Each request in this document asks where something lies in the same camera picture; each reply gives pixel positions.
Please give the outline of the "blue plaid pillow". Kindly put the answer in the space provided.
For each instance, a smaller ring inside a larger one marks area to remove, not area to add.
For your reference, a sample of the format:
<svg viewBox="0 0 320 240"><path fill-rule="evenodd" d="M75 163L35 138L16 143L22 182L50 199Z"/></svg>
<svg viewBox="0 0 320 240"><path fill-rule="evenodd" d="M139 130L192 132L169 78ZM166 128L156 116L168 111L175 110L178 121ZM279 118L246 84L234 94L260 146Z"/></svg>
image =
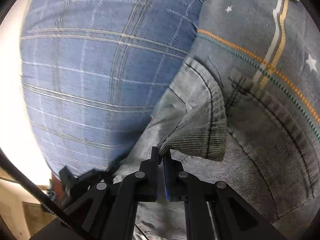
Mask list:
<svg viewBox="0 0 320 240"><path fill-rule="evenodd" d="M127 155L178 72L205 0L32 0L22 88L53 174Z"/></svg>

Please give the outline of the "grey denim pants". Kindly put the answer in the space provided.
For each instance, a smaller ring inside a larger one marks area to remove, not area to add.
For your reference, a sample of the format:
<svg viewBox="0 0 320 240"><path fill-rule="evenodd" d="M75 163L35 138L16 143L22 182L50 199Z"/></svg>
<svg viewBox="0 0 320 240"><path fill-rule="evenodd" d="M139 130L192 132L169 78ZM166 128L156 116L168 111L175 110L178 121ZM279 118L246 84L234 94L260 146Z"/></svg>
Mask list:
<svg viewBox="0 0 320 240"><path fill-rule="evenodd" d="M221 84L210 66L186 59L118 179L171 150L207 182L223 180L287 239L301 239L319 210L319 143L296 106L239 72Z"/></svg>

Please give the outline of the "grey star patterned bedsheet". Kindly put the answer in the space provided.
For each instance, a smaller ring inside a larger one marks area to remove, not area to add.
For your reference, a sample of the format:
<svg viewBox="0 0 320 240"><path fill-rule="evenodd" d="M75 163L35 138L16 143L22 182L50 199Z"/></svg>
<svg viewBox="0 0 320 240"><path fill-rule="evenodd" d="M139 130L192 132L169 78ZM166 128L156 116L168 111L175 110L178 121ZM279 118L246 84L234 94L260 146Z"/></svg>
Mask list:
<svg viewBox="0 0 320 240"><path fill-rule="evenodd" d="M319 138L319 30L293 0L206 0L190 50L216 73L247 77Z"/></svg>

